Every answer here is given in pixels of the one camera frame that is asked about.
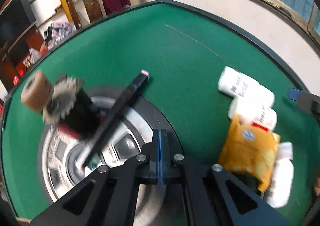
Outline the person hand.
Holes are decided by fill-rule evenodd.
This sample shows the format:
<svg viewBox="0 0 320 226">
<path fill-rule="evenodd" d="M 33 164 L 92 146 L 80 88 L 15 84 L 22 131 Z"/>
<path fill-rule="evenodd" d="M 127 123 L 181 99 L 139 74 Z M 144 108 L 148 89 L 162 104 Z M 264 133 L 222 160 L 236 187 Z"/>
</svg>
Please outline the person hand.
<svg viewBox="0 0 320 226">
<path fill-rule="evenodd" d="M 313 186 L 313 190 L 316 196 L 320 195 L 320 177 L 317 177 L 315 185 Z"/>
</svg>

